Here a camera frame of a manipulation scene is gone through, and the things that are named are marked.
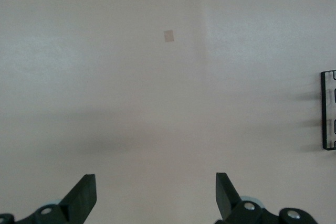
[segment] screw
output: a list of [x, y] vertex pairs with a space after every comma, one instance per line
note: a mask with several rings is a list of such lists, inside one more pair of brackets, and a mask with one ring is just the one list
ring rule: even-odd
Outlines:
[[299, 213], [296, 212], [296, 211], [293, 211], [293, 210], [288, 211], [287, 214], [290, 218], [293, 218], [293, 219], [300, 219], [301, 218]]
[[50, 213], [51, 211], [52, 211], [52, 209], [50, 207], [48, 207], [48, 208], [43, 209], [41, 211], [41, 214], [42, 215], [46, 215], [46, 214]]
[[244, 207], [247, 209], [247, 210], [250, 210], [250, 211], [253, 211], [254, 209], [256, 209], [256, 207], [250, 203], [250, 202], [247, 202], [244, 204]]

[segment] black plastic part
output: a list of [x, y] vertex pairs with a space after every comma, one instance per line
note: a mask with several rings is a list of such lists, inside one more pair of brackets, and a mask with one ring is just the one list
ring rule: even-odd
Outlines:
[[11, 214], [0, 215], [1, 224], [12, 224], [14, 223], [14, 216]]
[[58, 204], [71, 224], [82, 224], [96, 204], [96, 179], [85, 175]]
[[97, 201], [95, 175], [84, 175], [58, 205], [46, 205], [15, 222], [11, 214], [2, 214], [0, 224], [83, 224]]
[[223, 220], [242, 201], [226, 173], [216, 174], [216, 201]]
[[[293, 219], [288, 215], [289, 211], [297, 212], [300, 218]], [[280, 211], [279, 217], [283, 224], [318, 224], [310, 214], [297, 208], [284, 208]]]
[[[327, 85], [326, 85], [326, 74], [332, 73], [333, 80], [331, 78], [328, 79], [328, 82], [331, 82], [333, 86], [336, 86], [336, 70], [330, 70], [330, 71], [325, 71], [321, 73], [321, 94], [322, 94], [322, 147], [327, 150], [336, 150], [336, 120], [334, 120], [334, 125], [332, 124], [331, 119], [327, 118]], [[332, 95], [332, 90], [328, 89], [329, 94]], [[336, 104], [336, 89], [334, 89], [334, 99], [330, 99], [330, 101], [335, 106]], [[328, 121], [330, 122], [330, 127], [334, 128], [334, 136], [329, 136], [328, 139]]]
[[244, 207], [245, 203], [252, 203], [250, 201], [241, 201], [233, 209], [231, 214], [224, 220], [225, 224], [258, 224], [262, 220], [262, 208], [256, 203], [252, 203], [255, 206], [254, 210], [248, 210]]
[[[284, 208], [276, 216], [254, 202], [242, 201], [226, 173], [216, 175], [216, 200], [223, 220], [215, 224], [317, 224], [311, 215], [300, 209]], [[249, 210], [246, 203], [253, 204], [254, 208]], [[300, 218], [290, 217], [289, 211], [297, 212]]]

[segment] wall-mounted rack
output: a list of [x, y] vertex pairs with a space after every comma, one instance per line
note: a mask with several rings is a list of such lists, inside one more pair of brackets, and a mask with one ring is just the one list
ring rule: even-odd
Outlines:
[[322, 145], [336, 150], [336, 70], [321, 73]]

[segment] white surface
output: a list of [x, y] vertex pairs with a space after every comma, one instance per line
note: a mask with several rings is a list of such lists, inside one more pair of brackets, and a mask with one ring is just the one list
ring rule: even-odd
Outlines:
[[95, 173], [86, 223], [213, 223], [227, 172], [275, 214], [333, 223], [319, 72], [336, 68], [335, 2], [0, 0], [0, 212]]

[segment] metal screw head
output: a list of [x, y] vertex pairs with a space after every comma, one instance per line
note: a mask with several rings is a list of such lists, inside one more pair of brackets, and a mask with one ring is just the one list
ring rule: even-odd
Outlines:
[[247, 210], [250, 210], [250, 211], [253, 211], [254, 209], [256, 209], [256, 207], [255, 207], [252, 203], [250, 203], [250, 202], [246, 202], [246, 203], [244, 204], [244, 207], [245, 207]]
[[48, 208], [43, 209], [41, 211], [41, 214], [42, 215], [46, 215], [46, 214], [50, 213], [51, 211], [52, 211], [52, 209], [50, 207], [48, 207]]
[[296, 211], [294, 211], [294, 210], [288, 211], [287, 214], [288, 214], [288, 216], [290, 218], [293, 218], [293, 219], [300, 219], [301, 218], [301, 216], [299, 215], [299, 213], [296, 212]]

